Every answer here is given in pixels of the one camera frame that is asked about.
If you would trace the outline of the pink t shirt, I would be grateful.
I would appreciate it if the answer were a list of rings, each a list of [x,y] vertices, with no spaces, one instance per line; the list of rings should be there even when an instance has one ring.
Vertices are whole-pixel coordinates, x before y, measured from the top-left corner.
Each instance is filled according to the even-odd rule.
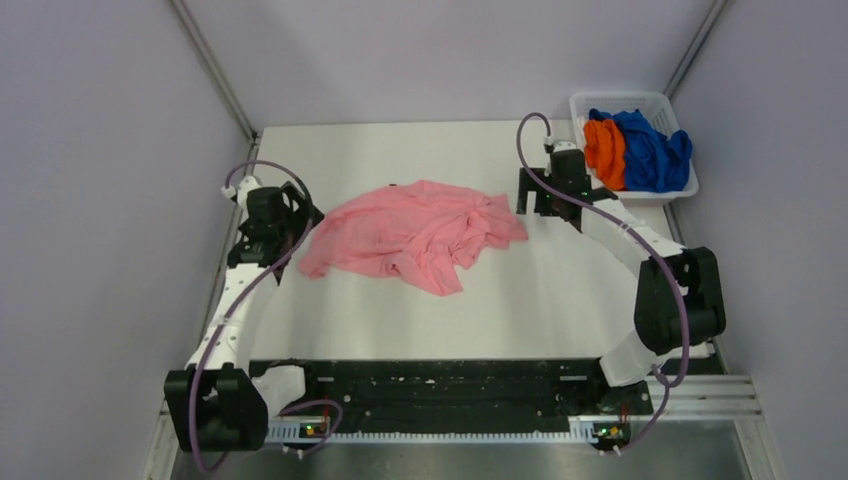
[[[330,211],[298,263],[310,279],[331,269],[399,278],[436,296],[462,292],[456,272],[487,248],[506,249],[529,235],[504,194],[419,180],[362,194]]]

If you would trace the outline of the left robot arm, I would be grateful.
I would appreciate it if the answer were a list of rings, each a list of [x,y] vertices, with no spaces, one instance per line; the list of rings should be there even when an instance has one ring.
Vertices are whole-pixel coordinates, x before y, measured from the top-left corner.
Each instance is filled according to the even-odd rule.
[[[241,238],[228,252],[224,289],[199,346],[163,385],[179,446],[190,453],[257,450],[279,411],[308,413],[321,397],[300,366],[269,367],[253,377],[250,363],[284,270],[323,215],[300,180],[272,187],[248,176],[223,192],[246,215]]]

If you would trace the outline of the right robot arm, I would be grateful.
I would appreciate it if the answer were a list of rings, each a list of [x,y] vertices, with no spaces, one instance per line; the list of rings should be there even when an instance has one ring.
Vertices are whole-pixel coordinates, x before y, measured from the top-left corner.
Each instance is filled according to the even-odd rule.
[[[607,249],[636,278],[633,329],[598,361],[586,385],[589,404],[612,412],[627,388],[658,370],[670,353],[688,351],[724,332],[726,316],[717,259],[706,247],[688,248],[633,215],[611,190],[595,187],[582,150],[546,139],[544,168],[522,166],[516,212],[558,217]]]

